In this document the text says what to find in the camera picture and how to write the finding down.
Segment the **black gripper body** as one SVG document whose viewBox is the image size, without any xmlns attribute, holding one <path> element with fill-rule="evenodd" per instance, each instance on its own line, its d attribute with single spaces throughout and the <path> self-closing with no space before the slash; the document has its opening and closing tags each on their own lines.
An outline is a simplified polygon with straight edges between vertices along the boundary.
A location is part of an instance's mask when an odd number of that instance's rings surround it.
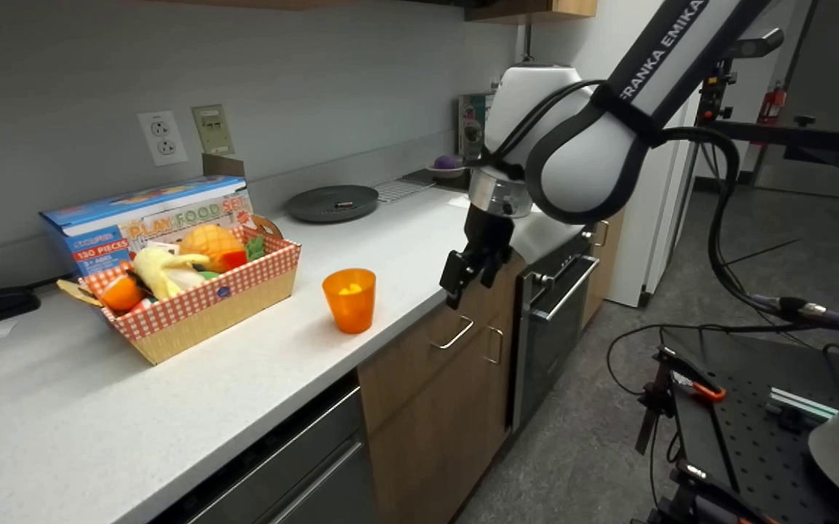
<svg viewBox="0 0 839 524">
<path fill-rule="evenodd" d="M 481 267 L 488 259 L 501 256 L 501 263 L 511 259 L 511 238 L 514 238 L 514 221 L 508 215 L 492 215 L 478 208 L 466 214 L 466 247 L 460 251 L 466 259 L 469 282 L 481 281 Z"/>
</svg>

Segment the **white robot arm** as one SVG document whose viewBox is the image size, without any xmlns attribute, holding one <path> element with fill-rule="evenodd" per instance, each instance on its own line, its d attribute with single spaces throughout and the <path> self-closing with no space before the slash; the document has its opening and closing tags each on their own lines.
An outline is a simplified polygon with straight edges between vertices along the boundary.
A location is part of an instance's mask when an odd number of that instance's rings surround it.
<svg viewBox="0 0 839 524">
<path fill-rule="evenodd" d="M 469 167 L 466 247 L 446 256 L 441 286 L 459 307 L 511 259 L 517 221 L 537 205 L 564 224 L 616 215 L 673 113 L 733 53 L 769 0 L 663 0 L 607 78 L 571 68 L 511 68 Z"/>
</svg>

